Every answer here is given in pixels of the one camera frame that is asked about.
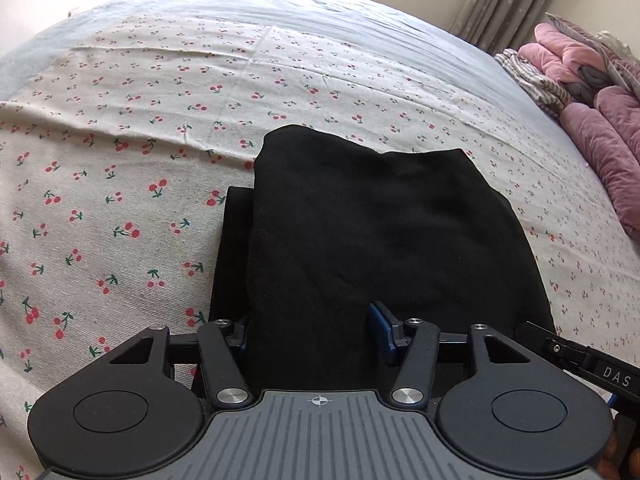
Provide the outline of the black pants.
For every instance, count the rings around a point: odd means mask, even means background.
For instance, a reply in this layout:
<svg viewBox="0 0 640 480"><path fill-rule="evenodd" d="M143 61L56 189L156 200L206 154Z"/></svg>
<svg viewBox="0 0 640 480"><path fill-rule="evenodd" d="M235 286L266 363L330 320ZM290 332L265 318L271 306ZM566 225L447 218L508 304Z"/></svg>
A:
<svg viewBox="0 0 640 480"><path fill-rule="evenodd" d="M254 176L227 194L210 308L243 325L250 388L381 387L373 301L448 333L552 327L521 223L462 151L381 154L286 126Z"/></svg>

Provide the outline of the cherry print cloth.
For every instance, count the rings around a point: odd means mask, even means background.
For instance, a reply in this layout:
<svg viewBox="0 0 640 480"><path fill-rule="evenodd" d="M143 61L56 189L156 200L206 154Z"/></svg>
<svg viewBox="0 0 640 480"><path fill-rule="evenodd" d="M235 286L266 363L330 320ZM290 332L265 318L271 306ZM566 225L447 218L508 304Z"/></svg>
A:
<svg viewBox="0 0 640 480"><path fill-rule="evenodd" d="M565 132L490 56L151 11L74 41L1 101L1 474L27 415L138 330L204 321L227 188L287 124L375 151L461 148L511 203L559 332L639 359L639 254Z"/></svg>

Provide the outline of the striped brown cloth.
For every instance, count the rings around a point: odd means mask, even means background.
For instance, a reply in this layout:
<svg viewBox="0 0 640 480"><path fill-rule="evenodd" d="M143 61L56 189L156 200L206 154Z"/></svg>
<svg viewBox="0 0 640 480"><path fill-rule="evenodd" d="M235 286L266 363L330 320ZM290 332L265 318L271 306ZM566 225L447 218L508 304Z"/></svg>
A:
<svg viewBox="0 0 640 480"><path fill-rule="evenodd" d="M504 49L494 55L497 63L518 86L548 116L559 119L562 110L572 102L572 97L562 86L547 77L527 58L513 49Z"/></svg>

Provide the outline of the pink grey quilt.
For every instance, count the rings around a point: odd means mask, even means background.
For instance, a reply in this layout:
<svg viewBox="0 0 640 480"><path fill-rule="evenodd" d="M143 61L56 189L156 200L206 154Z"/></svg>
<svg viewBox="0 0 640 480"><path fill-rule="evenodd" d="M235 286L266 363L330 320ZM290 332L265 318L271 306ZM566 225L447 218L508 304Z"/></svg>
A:
<svg viewBox="0 0 640 480"><path fill-rule="evenodd" d="M601 180L624 231L638 240L638 58L608 32L593 35L553 14L534 37L518 58L555 84L549 112Z"/></svg>

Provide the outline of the right grey curtain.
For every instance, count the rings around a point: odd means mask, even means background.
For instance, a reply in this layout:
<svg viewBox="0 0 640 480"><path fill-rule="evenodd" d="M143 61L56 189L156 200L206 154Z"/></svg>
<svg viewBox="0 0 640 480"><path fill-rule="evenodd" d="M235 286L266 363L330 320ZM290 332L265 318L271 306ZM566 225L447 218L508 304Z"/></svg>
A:
<svg viewBox="0 0 640 480"><path fill-rule="evenodd" d="M464 0L450 34L490 54L519 47L548 0Z"/></svg>

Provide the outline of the light blue bed sheet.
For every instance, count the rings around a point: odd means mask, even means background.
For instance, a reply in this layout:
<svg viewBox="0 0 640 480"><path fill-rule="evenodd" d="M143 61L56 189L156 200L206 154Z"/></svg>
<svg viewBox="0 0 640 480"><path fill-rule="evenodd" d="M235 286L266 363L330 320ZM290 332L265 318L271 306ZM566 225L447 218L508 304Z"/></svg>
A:
<svg viewBox="0 0 640 480"><path fill-rule="evenodd" d="M303 125L380 153L460 148L537 257L636 272L638 245L570 137L489 55L369 0L127 0L70 18L1 63L4 230L124 244L221 225L264 135Z"/></svg>

